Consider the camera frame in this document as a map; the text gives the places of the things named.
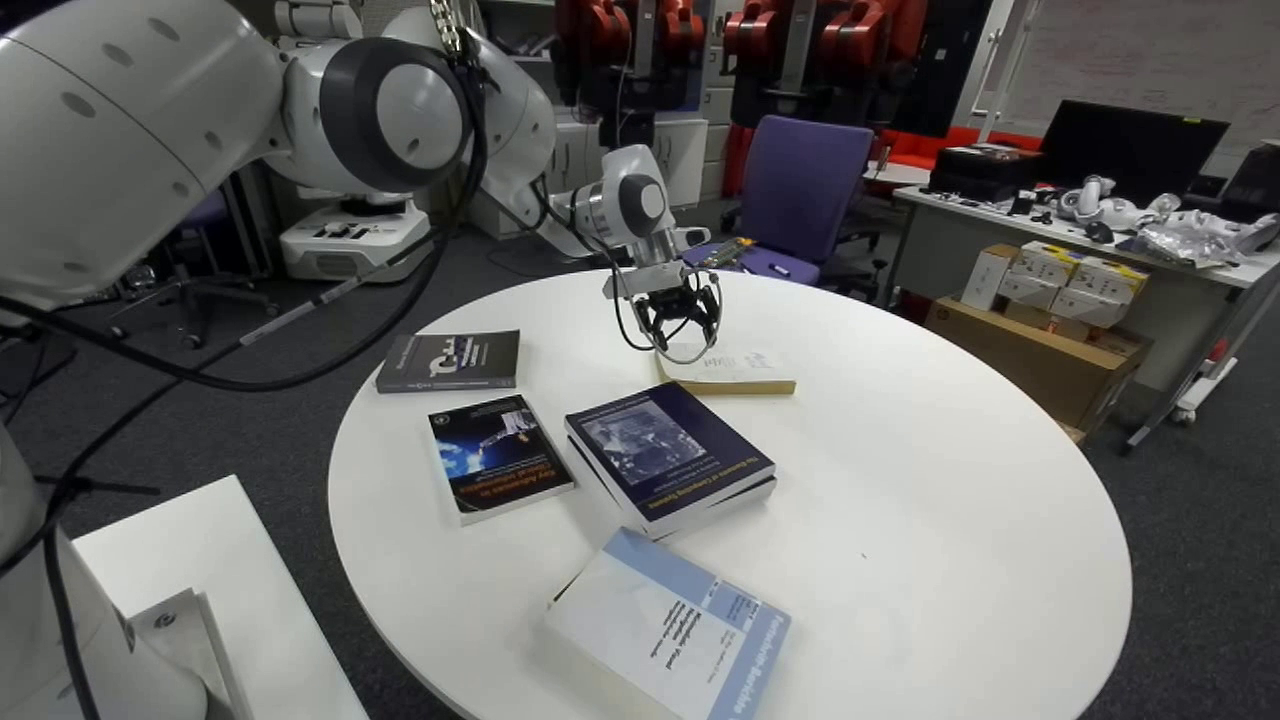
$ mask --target dark book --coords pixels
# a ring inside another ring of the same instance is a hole
[[[679,384],[572,411],[567,438],[647,530],[771,492],[771,461]]]
[[[572,484],[524,396],[435,411],[432,431],[442,481],[462,515],[483,515]]]
[[[405,337],[374,370],[380,393],[516,388],[520,330]]]

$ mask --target white book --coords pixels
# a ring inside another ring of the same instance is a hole
[[[615,530],[550,600],[550,630],[683,720],[750,720],[791,617]]]

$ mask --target purple chair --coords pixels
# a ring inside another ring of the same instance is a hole
[[[743,268],[817,283],[865,168],[877,133],[852,123],[817,123],[762,117],[749,157],[738,233],[755,238]]]

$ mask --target book cover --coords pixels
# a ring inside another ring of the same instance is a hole
[[[771,481],[771,461],[679,384],[572,411],[567,438],[647,525]]]
[[[432,431],[462,515],[572,484],[524,396],[435,411]]]
[[[791,617],[615,530],[550,600],[546,626],[677,715],[749,720]]]
[[[380,393],[516,388],[520,330],[405,337],[374,375]]]

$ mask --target floor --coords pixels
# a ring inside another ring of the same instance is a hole
[[[546,265],[526,242],[500,247],[458,235],[398,327],[421,327],[462,298],[545,272],[559,272],[559,265]],[[357,292],[348,302],[232,354],[215,370],[287,375],[315,354],[348,346],[398,297],[405,288]],[[104,302],[77,314],[108,327],[121,307]],[[179,365],[198,354],[174,330],[167,307],[152,307],[152,320],[155,327],[134,330],[134,344]],[[252,325],[259,325],[254,312],[222,307],[210,344]],[[193,484],[239,470],[369,712],[388,720],[447,715],[369,626],[323,519],[327,438],[380,352],[385,344],[291,393],[222,396],[179,388],[82,467],[82,476],[142,484],[142,492],[82,497],[69,527],[82,530]],[[1163,427],[1133,456],[1115,453],[1115,436],[1088,447],[1115,497],[1135,556],[1133,640],[1088,720],[1280,715],[1277,361],[1280,314],[1268,314],[1243,352],[1243,368],[1221,388],[1195,427]],[[0,388],[14,388],[27,365],[31,352],[5,352]],[[77,365],[27,396],[11,436],[35,470],[57,476],[152,384],[152,370],[81,346]]]

